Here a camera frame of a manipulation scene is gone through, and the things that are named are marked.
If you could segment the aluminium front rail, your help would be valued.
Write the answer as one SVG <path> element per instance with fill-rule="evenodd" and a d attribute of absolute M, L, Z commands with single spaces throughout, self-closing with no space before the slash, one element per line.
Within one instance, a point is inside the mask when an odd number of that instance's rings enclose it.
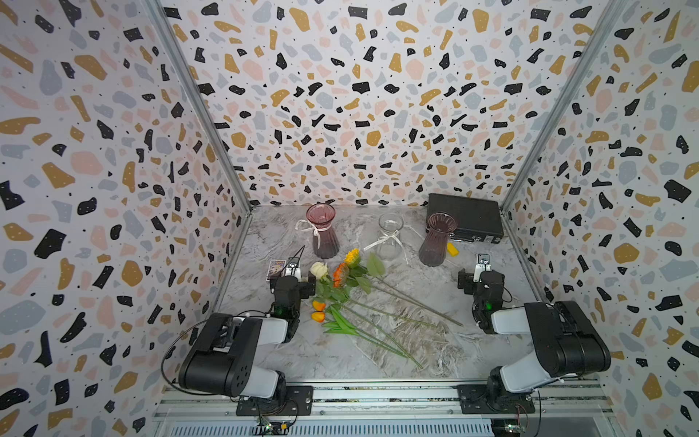
<path fill-rule="evenodd" d="M 308 407 L 289 436 L 624 436 L 597 381 L 564 380 L 532 396 L 534 413 L 462 412 L 460 385 L 477 380 L 307 380 Z M 168 389 L 156 409 L 152 436 L 247 436 L 257 417 L 237 415 L 239 402 Z"/>

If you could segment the purple glass vase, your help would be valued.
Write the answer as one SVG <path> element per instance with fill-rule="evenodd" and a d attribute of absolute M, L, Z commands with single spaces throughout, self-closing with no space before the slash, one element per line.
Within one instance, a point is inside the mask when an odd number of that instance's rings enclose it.
<path fill-rule="evenodd" d="M 419 250 L 419 260 L 427 267 L 444 263 L 447 246 L 457 229 L 457 221 L 445 212 L 436 212 L 427 219 L 427 234 Z"/>

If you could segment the clear glass vase with ribbon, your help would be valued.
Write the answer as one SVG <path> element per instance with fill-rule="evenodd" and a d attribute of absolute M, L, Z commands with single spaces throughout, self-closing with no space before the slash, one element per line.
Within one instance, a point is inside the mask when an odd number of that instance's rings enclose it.
<path fill-rule="evenodd" d="M 404 227 L 402 216 L 397 213 L 384 213 L 379 218 L 380 236 L 375 242 L 366 246 L 365 253 L 372 252 L 383 261 L 397 260 L 402 256 L 408 261 L 406 249 L 400 239 Z"/>

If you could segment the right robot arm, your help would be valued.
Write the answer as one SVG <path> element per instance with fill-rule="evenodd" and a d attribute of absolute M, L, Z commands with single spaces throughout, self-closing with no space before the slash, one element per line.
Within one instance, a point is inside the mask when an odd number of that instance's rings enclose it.
<path fill-rule="evenodd" d="M 459 271 L 457 288 L 473 297 L 471 315 L 489 335 L 526 334 L 533 351 L 515 363 L 494 368 L 484 386 L 461 385 L 462 411 L 532 413 L 532 393 L 564 377 L 603 373 L 611 353 L 577 302 L 528 302 L 504 307 L 504 275 L 479 264 Z"/>

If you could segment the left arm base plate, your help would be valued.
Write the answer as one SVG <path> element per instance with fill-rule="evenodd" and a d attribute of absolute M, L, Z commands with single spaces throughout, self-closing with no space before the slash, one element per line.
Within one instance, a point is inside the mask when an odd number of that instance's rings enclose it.
<path fill-rule="evenodd" d="M 309 416 L 313 406 L 312 385 L 291 385 L 276 391 L 269 399 L 248 397 L 238 403 L 238 417 Z"/>

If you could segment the black case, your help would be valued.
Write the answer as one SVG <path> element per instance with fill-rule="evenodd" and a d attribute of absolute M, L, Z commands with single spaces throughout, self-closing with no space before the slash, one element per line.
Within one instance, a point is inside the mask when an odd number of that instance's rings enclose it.
<path fill-rule="evenodd" d="M 498 244 L 504 237 L 499 205 L 494 200 L 431 193 L 427 217 L 446 213 L 456 220 L 453 240 Z"/>

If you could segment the white rose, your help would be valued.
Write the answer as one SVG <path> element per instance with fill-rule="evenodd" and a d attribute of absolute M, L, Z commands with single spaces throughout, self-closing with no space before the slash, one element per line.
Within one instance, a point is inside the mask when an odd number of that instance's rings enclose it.
<path fill-rule="evenodd" d="M 342 262 L 335 271 L 323 262 L 316 262 L 309 273 L 315 278 L 315 300 L 322 304 L 344 304 L 349 300 L 346 283 L 350 276 L 350 268 Z"/>

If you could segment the playing card box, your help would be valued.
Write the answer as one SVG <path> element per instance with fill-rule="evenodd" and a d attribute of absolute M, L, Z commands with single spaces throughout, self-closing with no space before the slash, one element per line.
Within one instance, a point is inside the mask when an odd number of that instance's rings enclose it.
<path fill-rule="evenodd" d="M 285 260 L 271 260 L 269 262 L 269 269 L 267 274 L 267 280 L 269 282 L 276 276 L 279 276 L 286 269 Z"/>

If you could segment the small yellow block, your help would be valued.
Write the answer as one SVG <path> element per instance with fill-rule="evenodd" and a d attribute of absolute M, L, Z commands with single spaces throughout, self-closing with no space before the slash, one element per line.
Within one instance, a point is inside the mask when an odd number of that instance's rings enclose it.
<path fill-rule="evenodd" d="M 447 244 L 447 251 L 453 258 L 457 257 L 460 254 L 460 251 L 451 242 Z"/>

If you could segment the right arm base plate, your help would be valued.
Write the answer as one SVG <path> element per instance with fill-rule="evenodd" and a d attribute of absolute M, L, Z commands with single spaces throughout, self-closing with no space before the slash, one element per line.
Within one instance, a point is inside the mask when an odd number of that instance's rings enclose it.
<path fill-rule="evenodd" d="M 462 414 L 531 414 L 536 411 L 529 393 L 509 393 L 497 384 L 456 387 Z"/>

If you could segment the red glass vase with ribbon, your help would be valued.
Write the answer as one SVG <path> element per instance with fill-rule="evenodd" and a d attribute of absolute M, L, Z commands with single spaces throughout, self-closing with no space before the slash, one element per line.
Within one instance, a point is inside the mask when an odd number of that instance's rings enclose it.
<path fill-rule="evenodd" d="M 298 220 L 296 231 L 312 233 L 312 248 L 314 254 L 322 260 L 335 257 L 340 251 L 340 242 L 333 228 L 333 220 L 337 215 L 336 209 L 326 203 L 310 206 L 305 218 Z"/>

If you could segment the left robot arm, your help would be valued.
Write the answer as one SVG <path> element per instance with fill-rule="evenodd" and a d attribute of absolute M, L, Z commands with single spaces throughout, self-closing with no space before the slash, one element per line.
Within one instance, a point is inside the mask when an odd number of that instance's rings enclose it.
<path fill-rule="evenodd" d="M 178 373 L 181 391 L 279 402 L 284 373 L 254 364 L 260 346 L 288 343 L 300 324 L 300 304 L 316 292 L 316 277 L 284 275 L 271 281 L 270 311 L 260 316 L 214 313 L 201 329 Z"/>

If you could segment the orange gerbera flower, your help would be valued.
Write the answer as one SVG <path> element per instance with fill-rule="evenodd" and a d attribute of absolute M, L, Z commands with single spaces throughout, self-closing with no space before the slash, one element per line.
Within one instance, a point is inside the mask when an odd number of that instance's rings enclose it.
<path fill-rule="evenodd" d="M 420 313 L 412 316 L 412 311 L 427 311 L 427 308 L 416 300 L 405 297 L 394 289 L 376 288 L 373 281 L 378 279 L 377 276 L 371 276 L 371 272 L 358 262 L 354 264 L 342 262 L 333 273 L 332 293 L 337 296 L 336 301 L 347 307 L 348 310 L 357 307 L 371 315 L 382 315 L 432 330 L 439 328 L 438 325 L 430 323 L 428 320 L 422 320 Z M 383 293 L 391 299 L 376 303 L 368 302 L 367 298 L 371 298 L 373 291 Z"/>

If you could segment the orange tulip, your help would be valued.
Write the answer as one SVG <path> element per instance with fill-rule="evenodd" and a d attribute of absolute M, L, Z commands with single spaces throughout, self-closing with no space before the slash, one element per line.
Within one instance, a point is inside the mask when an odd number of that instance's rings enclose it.
<path fill-rule="evenodd" d="M 322 326 L 324 333 L 364 340 L 388 353 L 409 360 L 418 369 L 423 369 L 423 365 L 401 342 L 368 317 L 336 303 L 329 305 L 322 300 L 313 300 L 311 307 L 311 318 Z"/>
<path fill-rule="evenodd" d="M 405 359 L 412 359 L 411 353 L 408 353 L 400 344 L 393 340 L 382 340 L 375 335 L 364 331 L 350 322 L 336 309 L 329 311 L 313 311 L 311 318 L 322 325 L 323 330 L 327 334 L 346 335 L 357 339 L 365 340 L 374 346 L 377 346 L 384 351 L 393 353 Z"/>

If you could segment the yellow sunflower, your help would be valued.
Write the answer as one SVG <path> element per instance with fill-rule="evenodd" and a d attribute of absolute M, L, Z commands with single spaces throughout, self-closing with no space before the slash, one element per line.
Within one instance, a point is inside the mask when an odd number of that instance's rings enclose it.
<path fill-rule="evenodd" d="M 433 309 L 427 304 L 420 302 L 409 294 L 389 284 L 389 282 L 385 280 L 387 269 L 383 261 L 374 253 L 371 253 L 368 260 L 364 262 L 360 250 L 353 249 L 347 253 L 343 262 L 349 266 L 349 278 L 346 287 L 359 288 L 366 294 L 370 294 L 374 290 L 386 293 L 391 297 L 403 300 L 404 302 L 408 302 L 409 304 L 437 315 L 458 327 L 463 327 L 461 322 L 457 322 L 457 320 L 451 318 L 447 314 Z"/>

